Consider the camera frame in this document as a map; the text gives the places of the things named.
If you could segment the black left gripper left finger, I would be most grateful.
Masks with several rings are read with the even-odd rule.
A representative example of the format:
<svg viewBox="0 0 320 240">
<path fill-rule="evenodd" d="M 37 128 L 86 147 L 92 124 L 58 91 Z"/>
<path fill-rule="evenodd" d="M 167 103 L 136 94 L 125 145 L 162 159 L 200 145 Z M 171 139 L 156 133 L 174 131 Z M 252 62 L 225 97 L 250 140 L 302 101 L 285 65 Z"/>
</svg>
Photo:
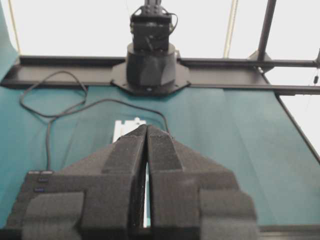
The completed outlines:
<svg viewBox="0 0 320 240">
<path fill-rule="evenodd" d="M 127 240 L 142 224 L 146 125 L 59 171 L 44 193 L 19 202 L 7 240 Z"/>
</svg>

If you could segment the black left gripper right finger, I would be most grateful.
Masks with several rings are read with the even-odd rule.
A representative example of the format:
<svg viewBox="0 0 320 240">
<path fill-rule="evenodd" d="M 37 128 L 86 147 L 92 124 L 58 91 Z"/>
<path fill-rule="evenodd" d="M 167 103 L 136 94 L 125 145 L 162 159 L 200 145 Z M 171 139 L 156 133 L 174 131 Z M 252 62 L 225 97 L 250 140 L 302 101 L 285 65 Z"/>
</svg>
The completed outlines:
<svg viewBox="0 0 320 240">
<path fill-rule="evenodd" d="M 253 199 L 232 170 L 155 126 L 146 139 L 154 239 L 258 239 Z"/>
</svg>

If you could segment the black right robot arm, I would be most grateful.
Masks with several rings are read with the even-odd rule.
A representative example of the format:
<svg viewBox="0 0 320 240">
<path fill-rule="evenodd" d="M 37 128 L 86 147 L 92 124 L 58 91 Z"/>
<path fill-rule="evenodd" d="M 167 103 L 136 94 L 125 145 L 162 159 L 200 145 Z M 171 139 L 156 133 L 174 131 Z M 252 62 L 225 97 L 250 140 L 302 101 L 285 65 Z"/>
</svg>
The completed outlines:
<svg viewBox="0 0 320 240">
<path fill-rule="evenodd" d="M 111 83 L 137 96 L 166 96 L 190 85 L 190 70 L 179 64 L 170 43 L 176 29 L 160 0 L 146 0 L 130 16 L 132 43 L 123 63 L 112 67 Z"/>
</svg>

